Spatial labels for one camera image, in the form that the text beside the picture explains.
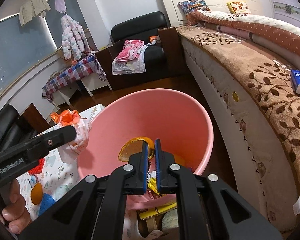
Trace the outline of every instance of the red toy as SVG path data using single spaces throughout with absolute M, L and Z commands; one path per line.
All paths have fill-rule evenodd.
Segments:
M 43 169 L 43 165 L 44 165 L 44 158 L 39 160 L 39 165 L 32 168 L 31 170 L 28 171 L 29 175 L 35 175 L 35 174 L 40 174 L 42 172 Z

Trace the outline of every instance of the yellow floral pillow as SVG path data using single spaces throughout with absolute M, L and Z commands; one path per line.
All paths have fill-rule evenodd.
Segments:
M 234 14 L 252 14 L 246 2 L 227 2 L 227 6 L 229 7 L 230 12 Z

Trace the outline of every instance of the metal screw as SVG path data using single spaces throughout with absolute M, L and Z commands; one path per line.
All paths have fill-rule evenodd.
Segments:
M 123 169 L 124 169 L 125 171 L 132 171 L 132 170 L 133 170 L 133 165 L 131 165 L 131 164 L 126 164 L 126 165 L 123 166 Z
M 89 175 L 89 176 L 87 176 L 87 177 L 85 178 L 85 180 L 86 180 L 86 182 L 88 182 L 88 183 L 92 183 L 92 182 L 94 182 L 94 181 L 96 180 L 96 177 L 93 176 L 93 175 Z
M 178 170 L 180 170 L 180 165 L 173 163 L 170 165 L 170 169 L 172 169 L 173 171 L 178 171 Z
M 217 181 L 218 180 L 218 176 L 216 174 L 210 174 L 208 176 L 208 179 L 211 181 Z

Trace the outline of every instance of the orange plastic bag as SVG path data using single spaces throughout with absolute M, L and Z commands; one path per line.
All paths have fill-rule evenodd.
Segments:
M 72 142 L 58 147 L 61 161 L 71 164 L 88 145 L 91 123 L 87 118 L 81 118 L 77 110 L 64 110 L 61 114 L 52 113 L 50 116 L 60 128 L 72 125 L 77 132 Z

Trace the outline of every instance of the wooden floor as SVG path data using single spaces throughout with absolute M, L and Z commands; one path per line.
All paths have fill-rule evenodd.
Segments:
M 168 88 L 178 90 L 192 96 L 203 105 L 211 118 L 214 130 L 213 150 L 210 161 L 203 175 L 207 176 L 210 173 L 215 173 L 226 183 L 228 183 L 233 189 L 237 190 L 230 159 L 220 130 L 209 108 L 209 105 L 193 76 L 183 75 L 178 77 L 165 78 L 117 91 L 111 91 L 108 87 L 104 87 L 93 91 L 93 97 L 90 97 L 86 92 L 76 92 L 71 98 L 70 102 L 74 109 L 81 112 L 97 104 L 108 106 L 113 101 L 125 95 L 150 88 Z M 68 105 L 60 107 L 61 110 L 68 108 Z

